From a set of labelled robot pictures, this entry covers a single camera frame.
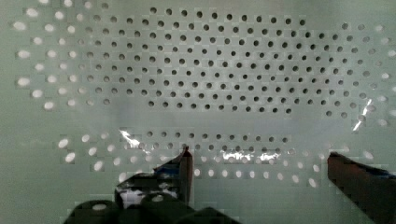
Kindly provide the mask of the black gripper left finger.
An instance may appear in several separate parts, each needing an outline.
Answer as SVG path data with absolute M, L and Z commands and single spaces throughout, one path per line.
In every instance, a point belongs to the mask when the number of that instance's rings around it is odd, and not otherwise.
M 152 193 L 168 194 L 183 203 L 191 196 L 193 156 L 189 147 L 170 161 L 153 169 L 152 173 L 140 173 L 121 181 L 114 190 L 118 207 L 126 209 L 141 204 Z

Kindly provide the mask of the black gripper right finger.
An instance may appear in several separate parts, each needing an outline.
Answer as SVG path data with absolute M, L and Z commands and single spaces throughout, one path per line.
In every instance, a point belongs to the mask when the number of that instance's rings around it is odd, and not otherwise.
M 395 224 L 395 175 L 337 152 L 327 163 L 328 178 L 375 224 Z

